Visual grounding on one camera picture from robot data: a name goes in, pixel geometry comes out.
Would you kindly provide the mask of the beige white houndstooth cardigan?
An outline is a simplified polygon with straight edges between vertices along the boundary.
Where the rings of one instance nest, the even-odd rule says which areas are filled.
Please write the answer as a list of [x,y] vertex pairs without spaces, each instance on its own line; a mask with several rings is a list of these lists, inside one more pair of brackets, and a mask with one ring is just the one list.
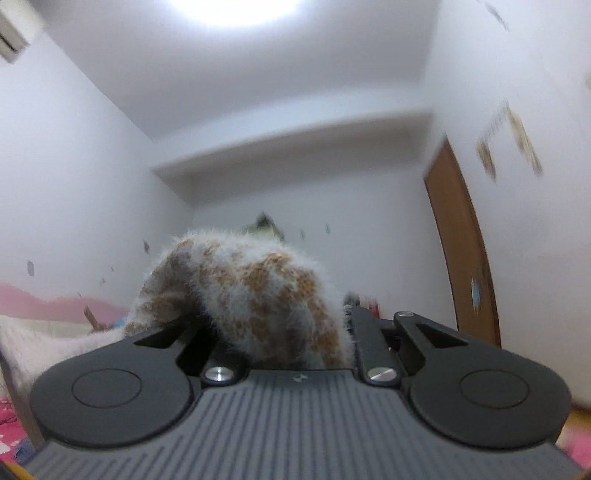
[[253,363],[346,369],[355,358],[342,300],[313,259],[273,238],[194,231],[161,254],[119,328],[57,338],[2,323],[2,373],[27,395],[64,360],[199,314]]

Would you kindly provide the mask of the pink floral bed sheet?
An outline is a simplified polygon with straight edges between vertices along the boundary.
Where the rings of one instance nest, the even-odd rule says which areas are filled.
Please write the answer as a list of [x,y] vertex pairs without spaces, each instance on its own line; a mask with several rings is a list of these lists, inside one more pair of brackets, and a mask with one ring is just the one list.
[[18,464],[26,463],[34,454],[34,447],[8,397],[2,397],[0,404],[0,448],[2,461]]

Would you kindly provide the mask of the brown wooden door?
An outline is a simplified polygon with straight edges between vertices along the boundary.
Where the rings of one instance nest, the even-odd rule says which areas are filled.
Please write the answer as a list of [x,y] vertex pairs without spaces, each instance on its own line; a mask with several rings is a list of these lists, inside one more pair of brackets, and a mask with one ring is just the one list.
[[444,251],[458,329],[500,346],[499,316],[485,243],[448,141],[436,155],[425,186]]

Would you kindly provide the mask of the pink bed headboard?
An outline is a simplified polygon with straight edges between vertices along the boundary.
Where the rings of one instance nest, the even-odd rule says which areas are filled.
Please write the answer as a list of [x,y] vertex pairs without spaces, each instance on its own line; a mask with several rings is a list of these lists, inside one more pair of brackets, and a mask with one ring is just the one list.
[[1,284],[1,314],[29,320],[87,322],[84,310],[89,308],[102,324],[114,324],[128,313],[126,307],[86,297],[58,297],[44,300],[10,284]]

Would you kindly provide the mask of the yellow-green wardrobe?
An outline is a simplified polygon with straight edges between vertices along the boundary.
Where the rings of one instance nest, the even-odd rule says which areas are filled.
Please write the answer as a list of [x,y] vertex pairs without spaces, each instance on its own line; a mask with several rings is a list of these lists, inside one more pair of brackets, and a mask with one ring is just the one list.
[[270,238],[277,241],[284,241],[283,231],[274,223],[273,218],[262,212],[256,217],[256,221],[246,225],[240,230],[243,235],[249,235],[256,238]]

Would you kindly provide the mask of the white air conditioner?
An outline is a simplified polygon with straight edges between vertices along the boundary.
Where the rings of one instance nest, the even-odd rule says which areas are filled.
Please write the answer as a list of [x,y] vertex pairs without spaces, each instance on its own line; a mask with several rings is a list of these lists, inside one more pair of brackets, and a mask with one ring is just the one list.
[[44,20],[29,1],[1,0],[1,57],[14,63],[43,33],[44,27]]

